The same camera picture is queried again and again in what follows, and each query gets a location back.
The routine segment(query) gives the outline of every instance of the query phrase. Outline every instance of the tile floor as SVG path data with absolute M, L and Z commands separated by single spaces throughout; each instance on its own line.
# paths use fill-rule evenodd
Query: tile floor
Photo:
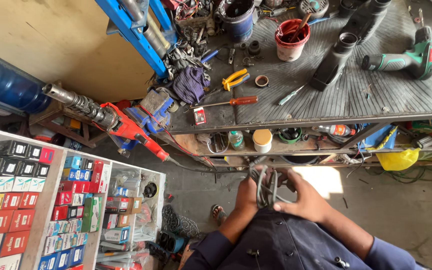
M 166 193 L 179 215 L 195 221 L 201 231 L 216 228 L 210 215 L 214 204 L 226 212 L 234 208 L 238 183 L 243 174 L 201 174 L 161 163 L 145 147 L 138 145 L 130 158 L 117 153 L 117 147 L 106 139 L 94 149 L 83 151 L 166 173 Z M 204 169 L 204 166 L 181 152 L 165 146 L 165 150 L 181 164 Z M 350 168 L 298 167 L 297 170 L 327 198 L 332 207 L 345 214 L 370 234 L 407 250 L 417 261 L 432 267 L 432 182 L 411 184 L 396 182 L 387 176 L 371 176 L 360 169 L 346 178 Z M 286 187 L 278 190 L 285 198 L 295 196 Z

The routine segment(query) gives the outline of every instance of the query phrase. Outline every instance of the red paint bucket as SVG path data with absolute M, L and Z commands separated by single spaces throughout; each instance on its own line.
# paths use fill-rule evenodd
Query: red paint bucket
M 301 40 L 295 43 L 289 43 L 289 39 L 301 23 L 301 19 L 291 19 L 284 21 L 276 28 L 274 40 L 276 41 L 277 56 L 285 62 L 293 62 L 301 56 L 304 44 L 308 42 L 310 35 L 309 25 L 303 26 L 299 37 Z

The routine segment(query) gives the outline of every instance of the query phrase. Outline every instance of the blue bucket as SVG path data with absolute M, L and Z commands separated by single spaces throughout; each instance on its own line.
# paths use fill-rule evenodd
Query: blue bucket
M 218 9 L 229 39 L 235 43 L 249 40 L 253 33 L 254 1 L 222 0 Z

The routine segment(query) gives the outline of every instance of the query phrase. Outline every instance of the orange-handled screwdriver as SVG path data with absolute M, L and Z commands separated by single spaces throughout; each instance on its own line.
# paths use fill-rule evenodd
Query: orange-handled screwdriver
M 190 109 L 193 108 L 200 108 L 200 107 L 208 107 L 208 106 L 215 106 L 215 105 L 223 105 L 223 104 L 231 104 L 232 106 L 235 105 L 243 105 L 243 104 L 253 104 L 258 102 L 258 96 L 257 95 L 249 95 L 249 96 L 242 96 L 238 98 L 232 98 L 229 101 L 226 102 L 219 102 L 219 103 L 213 103 L 208 105 L 201 105 L 201 106 L 190 106 Z

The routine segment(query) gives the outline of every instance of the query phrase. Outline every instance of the green cordless drill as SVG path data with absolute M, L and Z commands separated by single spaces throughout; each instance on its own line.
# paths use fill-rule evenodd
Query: green cordless drill
M 432 78 L 432 30 L 424 26 L 416 31 L 415 45 L 402 54 L 366 55 L 361 68 L 372 71 L 407 69 L 419 80 Z

